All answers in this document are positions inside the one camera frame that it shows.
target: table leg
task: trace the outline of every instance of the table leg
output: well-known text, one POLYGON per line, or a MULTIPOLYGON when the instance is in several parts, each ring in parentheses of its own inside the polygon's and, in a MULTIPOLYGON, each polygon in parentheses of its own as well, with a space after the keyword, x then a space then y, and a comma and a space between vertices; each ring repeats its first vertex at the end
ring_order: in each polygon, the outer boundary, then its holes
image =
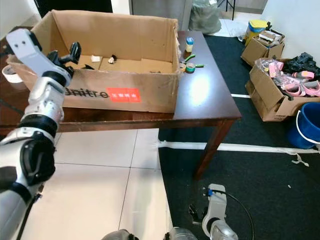
POLYGON ((203 172, 208 167, 211 162, 214 154, 216 153, 220 143, 225 138, 227 133, 229 132, 230 127, 234 123, 235 120, 222 120, 218 123, 218 125, 214 128, 210 139, 208 140, 205 149, 204 155, 199 162, 199 165, 194 173, 194 179, 199 180, 202 176, 203 172))

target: small bottle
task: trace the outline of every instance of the small bottle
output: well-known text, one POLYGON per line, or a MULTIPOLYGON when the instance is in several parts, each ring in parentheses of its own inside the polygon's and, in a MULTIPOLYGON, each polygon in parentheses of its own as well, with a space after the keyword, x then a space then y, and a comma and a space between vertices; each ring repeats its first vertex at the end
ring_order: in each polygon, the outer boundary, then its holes
POLYGON ((191 55, 192 53, 192 47, 194 46, 194 39, 192 37, 187 37, 186 38, 186 44, 185 44, 185 50, 183 53, 183 58, 187 58, 191 55))

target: wire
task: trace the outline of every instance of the wire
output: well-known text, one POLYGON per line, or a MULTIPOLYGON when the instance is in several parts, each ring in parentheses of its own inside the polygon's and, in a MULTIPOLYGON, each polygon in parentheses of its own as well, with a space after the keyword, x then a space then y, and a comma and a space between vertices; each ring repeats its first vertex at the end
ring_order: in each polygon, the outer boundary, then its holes
POLYGON ((231 195, 230 193, 227 193, 225 191, 220 191, 220 190, 214 190, 211 189, 213 192, 215 193, 220 193, 220 194, 224 194, 230 198, 232 198, 233 200, 235 200, 238 204, 241 205, 241 207, 244 209, 244 211, 246 212, 247 216, 249 217, 250 220, 250 224, 251 224, 251 232, 252 232, 252 240, 255 240, 255 226, 254 226, 254 221, 252 220, 251 214, 250 212, 247 210, 247 208, 245 207, 245 205, 243 205, 242 202, 240 202, 235 196, 231 195))
POLYGON ((34 203, 41 197, 41 194, 37 194, 33 197, 32 201, 30 202, 28 208, 26 209, 25 211, 25 214, 24 214, 24 218, 23 218, 23 221, 21 223, 21 227, 19 229, 19 233, 16 237, 16 240, 20 240, 21 237, 22 237, 22 234, 24 233, 24 229, 25 229, 25 226, 26 226, 26 223, 27 223, 27 220, 28 220, 28 217, 29 217, 29 214, 30 214, 30 211, 31 211, 31 208, 32 206, 34 205, 34 203))

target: open cardboard box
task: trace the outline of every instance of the open cardboard box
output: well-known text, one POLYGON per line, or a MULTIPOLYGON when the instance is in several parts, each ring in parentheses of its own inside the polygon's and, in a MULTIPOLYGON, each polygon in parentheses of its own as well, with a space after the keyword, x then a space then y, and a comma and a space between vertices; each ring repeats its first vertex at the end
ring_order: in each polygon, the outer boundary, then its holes
MULTIPOLYGON (((45 55, 64 56, 73 42, 81 45, 64 107, 173 113, 181 76, 177 28, 176 19, 52 10, 32 31, 45 55), (109 64, 112 55, 118 59, 109 64)), ((7 62, 32 89, 36 74, 14 55, 7 62)))
POLYGON ((270 59, 273 56, 275 56, 276 58, 280 58, 282 51, 285 47, 285 44, 283 43, 285 36, 284 35, 282 36, 283 37, 281 39, 281 43, 273 47, 267 47, 263 45, 261 42, 257 40, 258 36, 254 36, 249 42, 249 44, 243 50, 241 58, 251 67, 255 65, 255 60, 257 59, 261 59, 261 58, 270 59))
MULTIPOLYGON (((277 60, 285 63, 290 59, 277 60)), ((245 88, 264 122, 281 122, 288 116, 297 115, 303 104, 320 102, 320 97, 293 97, 290 100, 257 65, 250 71, 245 88)))

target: blue bucket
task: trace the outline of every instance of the blue bucket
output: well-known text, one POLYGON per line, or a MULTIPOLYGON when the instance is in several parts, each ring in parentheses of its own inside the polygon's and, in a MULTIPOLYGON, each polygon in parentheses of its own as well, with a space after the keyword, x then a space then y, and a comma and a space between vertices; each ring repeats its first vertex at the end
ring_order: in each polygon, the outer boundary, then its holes
POLYGON ((287 138, 300 149, 310 149, 320 144, 320 102, 308 102, 302 106, 287 138))

